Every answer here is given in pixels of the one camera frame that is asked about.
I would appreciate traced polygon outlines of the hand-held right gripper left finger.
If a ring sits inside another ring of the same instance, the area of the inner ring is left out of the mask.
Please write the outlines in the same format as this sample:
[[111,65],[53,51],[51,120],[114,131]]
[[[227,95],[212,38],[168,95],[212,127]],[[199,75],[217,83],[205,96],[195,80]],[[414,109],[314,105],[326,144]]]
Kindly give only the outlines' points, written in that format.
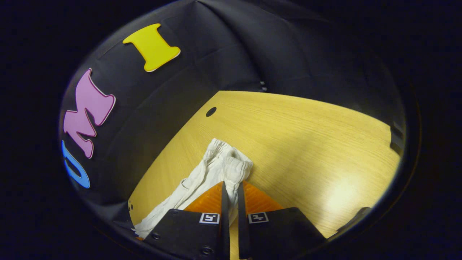
[[218,182],[183,210],[170,209],[144,242],[172,260],[229,260],[229,196]]

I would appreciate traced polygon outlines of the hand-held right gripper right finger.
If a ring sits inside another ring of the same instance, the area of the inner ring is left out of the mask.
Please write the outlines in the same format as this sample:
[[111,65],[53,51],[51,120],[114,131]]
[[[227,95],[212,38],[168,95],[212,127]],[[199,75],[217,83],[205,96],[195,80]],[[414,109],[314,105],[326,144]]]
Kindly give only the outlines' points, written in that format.
[[301,260],[326,242],[327,239],[299,208],[284,208],[249,182],[240,184],[240,259]]

